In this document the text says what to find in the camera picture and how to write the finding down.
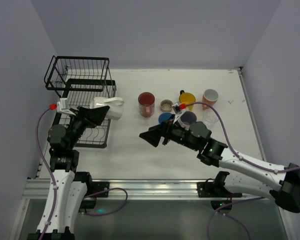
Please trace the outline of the light blue plastic cup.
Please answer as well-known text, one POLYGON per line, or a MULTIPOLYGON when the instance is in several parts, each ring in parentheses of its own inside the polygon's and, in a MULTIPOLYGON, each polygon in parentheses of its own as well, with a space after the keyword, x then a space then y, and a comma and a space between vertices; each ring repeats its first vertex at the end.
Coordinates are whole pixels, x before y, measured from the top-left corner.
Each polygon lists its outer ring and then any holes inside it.
POLYGON ((158 123, 162 124, 165 121, 170 121, 173 120, 175 117, 175 114, 172 114, 170 112, 163 112, 162 114, 159 115, 158 117, 158 123))

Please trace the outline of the white hexagonal cup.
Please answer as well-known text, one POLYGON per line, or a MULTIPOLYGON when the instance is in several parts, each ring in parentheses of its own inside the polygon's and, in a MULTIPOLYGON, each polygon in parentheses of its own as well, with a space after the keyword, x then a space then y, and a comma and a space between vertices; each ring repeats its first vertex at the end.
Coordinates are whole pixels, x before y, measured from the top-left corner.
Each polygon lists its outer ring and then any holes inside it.
POLYGON ((124 110, 124 99, 121 97, 101 97, 97 96, 92 99, 89 104, 90 109, 96 109, 101 107, 109 107, 109 110, 106 114, 107 119, 118 121, 122 115, 124 110))

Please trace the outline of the translucent pink plastic cup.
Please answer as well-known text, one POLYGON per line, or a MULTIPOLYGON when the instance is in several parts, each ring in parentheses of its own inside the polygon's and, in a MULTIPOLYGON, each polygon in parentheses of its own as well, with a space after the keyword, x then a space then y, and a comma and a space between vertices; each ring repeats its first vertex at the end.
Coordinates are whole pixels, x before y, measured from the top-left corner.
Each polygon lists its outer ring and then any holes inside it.
POLYGON ((186 129, 189 130, 190 125, 195 123, 197 121, 197 116, 195 113, 192 111, 186 111, 179 119, 178 123, 179 125, 186 129))

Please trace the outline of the clear glass cup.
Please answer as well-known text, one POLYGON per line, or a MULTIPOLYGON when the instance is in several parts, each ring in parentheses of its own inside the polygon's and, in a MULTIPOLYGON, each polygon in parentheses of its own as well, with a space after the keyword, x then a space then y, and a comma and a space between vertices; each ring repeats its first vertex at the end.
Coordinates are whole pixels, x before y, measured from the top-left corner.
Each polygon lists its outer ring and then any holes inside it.
POLYGON ((203 123, 208 129, 211 129, 218 121, 219 118, 212 109, 206 109, 203 111, 203 123))

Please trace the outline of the beige speckled ceramic cup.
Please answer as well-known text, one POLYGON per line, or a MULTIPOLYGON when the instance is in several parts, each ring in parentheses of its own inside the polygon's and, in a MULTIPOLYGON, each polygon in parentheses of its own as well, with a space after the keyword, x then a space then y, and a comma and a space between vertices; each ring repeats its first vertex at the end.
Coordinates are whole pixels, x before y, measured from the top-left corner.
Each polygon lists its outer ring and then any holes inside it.
POLYGON ((160 102, 160 110, 163 113, 170 113, 173 109, 173 102, 169 99, 164 99, 160 102))

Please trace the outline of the pink speckled mug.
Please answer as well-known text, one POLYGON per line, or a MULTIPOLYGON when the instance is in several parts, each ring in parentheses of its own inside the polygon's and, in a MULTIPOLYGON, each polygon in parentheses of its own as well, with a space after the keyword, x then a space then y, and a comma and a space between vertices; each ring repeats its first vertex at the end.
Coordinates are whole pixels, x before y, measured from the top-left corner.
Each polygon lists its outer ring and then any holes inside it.
POLYGON ((139 113, 150 118, 155 112, 155 96, 151 92, 143 92, 138 96, 139 113))

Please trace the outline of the yellow mug black handle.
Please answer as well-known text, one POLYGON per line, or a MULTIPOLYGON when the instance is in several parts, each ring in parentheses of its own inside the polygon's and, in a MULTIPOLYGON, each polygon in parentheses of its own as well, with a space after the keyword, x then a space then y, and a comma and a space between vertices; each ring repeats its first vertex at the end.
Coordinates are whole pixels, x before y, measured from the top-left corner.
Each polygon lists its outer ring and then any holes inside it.
POLYGON ((185 92, 184 90, 181 90, 179 92, 178 101, 180 104, 190 104, 196 102, 196 97, 190 92, 185 92))

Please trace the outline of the pink square mug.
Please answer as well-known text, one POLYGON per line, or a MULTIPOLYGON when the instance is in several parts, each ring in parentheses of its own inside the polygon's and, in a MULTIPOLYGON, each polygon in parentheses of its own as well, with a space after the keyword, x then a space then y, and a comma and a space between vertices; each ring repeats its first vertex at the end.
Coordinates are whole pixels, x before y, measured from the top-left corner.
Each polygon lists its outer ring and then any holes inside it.
POLYGON ((216 90, 207 89, 203 93, 202 102, 210 106, 213 106, 218 101, 218 98, 219 98, 219 94, 216 90))

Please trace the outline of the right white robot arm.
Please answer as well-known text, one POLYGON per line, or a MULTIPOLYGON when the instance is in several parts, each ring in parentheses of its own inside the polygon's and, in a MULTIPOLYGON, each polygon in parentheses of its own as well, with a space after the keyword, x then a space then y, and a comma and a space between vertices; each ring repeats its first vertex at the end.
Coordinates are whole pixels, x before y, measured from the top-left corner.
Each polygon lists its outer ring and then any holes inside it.
POLYGON ((300 213, 300 166, 268 163, 244 155, 211 137, 212 132, 201 122, 189 129, 172 120, 150 127, 139 137, 153 147, 173 141, 197 152, 197 158, 207 166, 222 168, 213 182, 217 195, 248 194, 274 200, 292 213, 300 213))

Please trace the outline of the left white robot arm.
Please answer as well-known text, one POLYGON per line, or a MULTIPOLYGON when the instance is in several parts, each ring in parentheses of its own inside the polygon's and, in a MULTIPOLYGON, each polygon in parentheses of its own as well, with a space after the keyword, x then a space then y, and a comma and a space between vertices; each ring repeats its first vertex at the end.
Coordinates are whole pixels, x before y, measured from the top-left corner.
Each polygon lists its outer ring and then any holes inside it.
POLYGON ((50 160, 42 161, 50 175, 44 212, 29 240, 73 240, 76 214, 87 193, 93 189, 89 172, 78 172, 79 152, 74 149, 87 128, 100 126, 109 106, 67 108, 68 126, 54 124, 48 131, 50 160))

